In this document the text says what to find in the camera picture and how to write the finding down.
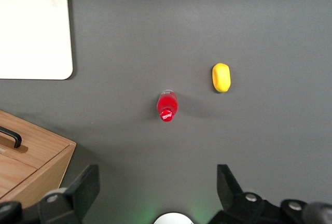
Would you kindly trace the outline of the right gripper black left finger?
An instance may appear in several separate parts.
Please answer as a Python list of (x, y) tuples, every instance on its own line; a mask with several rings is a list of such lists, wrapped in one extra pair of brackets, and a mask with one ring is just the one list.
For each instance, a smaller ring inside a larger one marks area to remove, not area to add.
[(50, 191), (38, 204), (41, 223), (82, 223), (100, 192), (99, 166), (87, 166), (67, 187)]

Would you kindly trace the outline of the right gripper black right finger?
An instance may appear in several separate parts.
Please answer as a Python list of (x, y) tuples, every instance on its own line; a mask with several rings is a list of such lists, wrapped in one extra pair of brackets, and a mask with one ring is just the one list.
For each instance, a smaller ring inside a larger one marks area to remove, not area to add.
[(226, 164), (217, 166), (217, 194), (223, 209), (209, 223), (283, 223), (280, 208), (244, 192)]

